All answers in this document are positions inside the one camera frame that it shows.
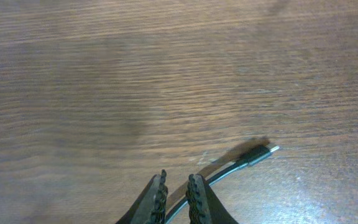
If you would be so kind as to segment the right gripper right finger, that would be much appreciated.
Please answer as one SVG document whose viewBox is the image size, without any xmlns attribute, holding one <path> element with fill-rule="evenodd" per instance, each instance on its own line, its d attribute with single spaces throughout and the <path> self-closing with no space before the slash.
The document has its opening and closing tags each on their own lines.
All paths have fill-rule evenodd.
<svg viewBox="0 0 358 224">
<path fill-rule="evenodd" d="M 202 175 L 189 175 L 186 198 L 191 224 L 238 224 Z"/>
</svg>

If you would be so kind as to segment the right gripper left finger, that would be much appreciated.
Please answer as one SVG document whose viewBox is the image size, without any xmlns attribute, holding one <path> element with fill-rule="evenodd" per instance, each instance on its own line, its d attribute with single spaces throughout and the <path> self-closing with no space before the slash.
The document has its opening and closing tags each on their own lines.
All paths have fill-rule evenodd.
<svg viewBox="0 0 358 224">
<path fill-rule="evenodd" d="M 164 224 L 168 195 L 166 176 L 164 169 L 161 174 L 155 174 L 116 224 Z"/>
</svg>

